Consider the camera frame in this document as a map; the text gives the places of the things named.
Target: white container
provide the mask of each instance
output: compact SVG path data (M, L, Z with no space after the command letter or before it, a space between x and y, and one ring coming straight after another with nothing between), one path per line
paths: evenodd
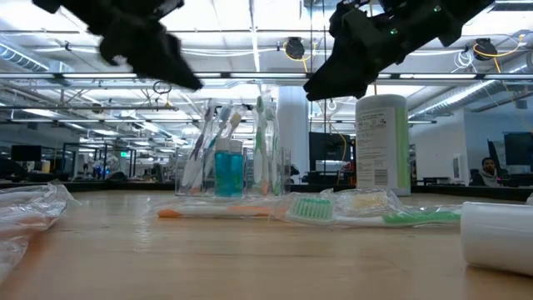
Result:
M407 100L398 95L359 100L356 133L357 187L411 195Z
M461 248L471 265L533 276L533 207L465 202Z

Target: green toothbrush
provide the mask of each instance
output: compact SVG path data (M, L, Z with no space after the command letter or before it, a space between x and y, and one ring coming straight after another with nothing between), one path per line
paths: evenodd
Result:
M445 212L397 212L381 217L343 217L334 212L333 201L325 198L298 198L286 213L286 220L308 225L353 227L409 227L422 224L458 223L461 210Z

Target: white plastic bottle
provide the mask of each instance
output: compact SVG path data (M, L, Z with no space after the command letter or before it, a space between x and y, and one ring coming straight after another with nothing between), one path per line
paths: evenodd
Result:
M411 195L407 100L398 95L366 97L356 104L358 188L389 188Z

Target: wooden table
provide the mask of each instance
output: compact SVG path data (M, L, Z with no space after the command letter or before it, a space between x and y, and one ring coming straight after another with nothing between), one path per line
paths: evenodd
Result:
M157 220L147 199L171 192L74 196L82 206L32 240L0 299L533 299L532 278L467 267L458 227Z

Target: ceiling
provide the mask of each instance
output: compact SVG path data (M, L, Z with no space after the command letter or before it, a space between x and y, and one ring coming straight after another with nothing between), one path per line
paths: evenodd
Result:
M194 0L186 1L186 5L172 12L162 19L162 23L169 32L176 34L182 40L185 59L196 72L279 72L303 73L316 71L324 62L333 45L333 38L323 29L328 27L329 15L332 10L326 9L326 15L315 13L312 22L304 9L301 13L300 0L253 0L255 9L253 23L257 30L258 61L254 58L252 17L249 0L232 0L231 5L224 0ZM109 67L97 54L99 37L86 32L86 25L77 20L70 12L61 10L55 15L48 14L32 5L31 0L2 0L0 2L0 41L4 41L28 53L40 62L60 61L66 63L75 73L100 72L128 72L128 66ZM521 49L501 59L503 70L506 62L520 56L526 50L526 44L533 41L529 30L533 28L532 12L483 12L475 17L463 28L463 37L451 45L443 48L435 40L426 44L420 51L409 55L401 65L390 66L385 72L389 73L465 73L474 72L473 67L457 67L457 52L472 44L476 38L491 38L492 42L502 52L516 47L518 38L513 36L518 32L525 33ZM288 37L299 37L306 46L306 55L310 55L312 45L316 52L313 57L303 62L294 62L286 54L278 51ZM73 51L66 51L69 45ZM495 65L489 62L473 62L479 73L495 72ZM10 62L0 61L0 72L26 72ZM91 81L73 80L74 83ZM90 110L66 111L70 118L113 119L140 118L151 120L194 120L202 118L202 109L207 100L218 103L246 103L254 104L261 93L270 93L273 101L277 101L276 94L279 82L266 82L261 86L251 80L227 81L224 79L206 80L207 87L190 92L173 88L167 95L158 96L150 88L150 84L133 80L109 81L102 80L102 84L118 85L120 88L82 89L73 88L62 93L59 88L34 89L34 96L42 96L40 101L31 97L13 97L12 102L4 105L67 105L71 107L91 106L101 103L104 106L115 107L144 107L149 109L125 109L122 112L113 110L95 114ZM21 83L21 89L31 89L32 81L11 81ZM416 108L429 99L453 88L453 82L438 85L413 85L412 82L398 82L397 84L379 84L376 86L378 94L395 93L408 99L410 108ZM375 87L369 87L369 93L375 93ZM335 99L335 109L327 109L328 117L336 120L355 120L355 101L352 97ZM166 103L175 110L156 110L155 106ZM322 115L318 104L311 105L310 118ZM43 116L18 112L20 118L42 118ZM128 136L138 136L138 130L130 130L128 123L103 127L101 124L78 124L82 128L102 127L110 131L119 131ZM190 123L156 123L162 132L179 138L193 139L199 134L197 124ZM353 123L338 123L336 129L344 133L353 133ZM246 133L253 131L252 123L242 124L237 133L244 139Z

